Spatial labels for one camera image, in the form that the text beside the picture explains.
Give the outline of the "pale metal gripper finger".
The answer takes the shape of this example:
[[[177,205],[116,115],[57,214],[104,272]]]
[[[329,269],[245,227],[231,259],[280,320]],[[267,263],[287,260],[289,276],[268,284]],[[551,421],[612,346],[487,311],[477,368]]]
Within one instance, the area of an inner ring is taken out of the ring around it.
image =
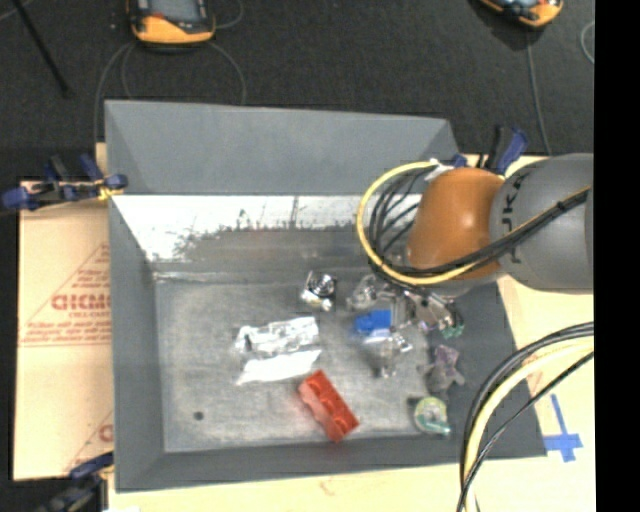
[[[399,331],[377,329],[368,336],[368,358],[377,377],[391,377],[397,361],[413,349],[413,344]]]
[[[346,298],[346,306],[350,311],[367,311],[394,298],[395,293],[386,281],[376,275],[365,275]]]

